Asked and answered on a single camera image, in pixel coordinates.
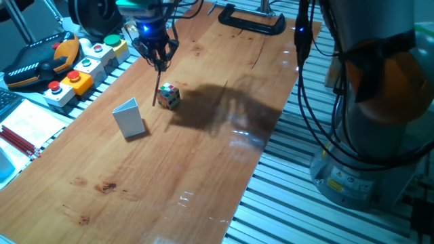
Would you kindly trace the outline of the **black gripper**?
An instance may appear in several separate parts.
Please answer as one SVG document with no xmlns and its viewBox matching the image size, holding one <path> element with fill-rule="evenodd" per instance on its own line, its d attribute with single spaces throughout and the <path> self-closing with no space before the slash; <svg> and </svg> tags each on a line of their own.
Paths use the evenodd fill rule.
<svg viewBox="0 0 434 244">
<path fill-rule="evenodd" d="M 155 70 L 166 71 L 179 47 L 177 36 L 174 39 L 169 37 L 166 19 L 161 14 L 152 17 L 134 16 L 134 21 L 138 37 L 132 41 L 132 46 Z M 160 67 L 159 59 L 154 53 L 158 49 L 162 49 Z"/>
</svg>

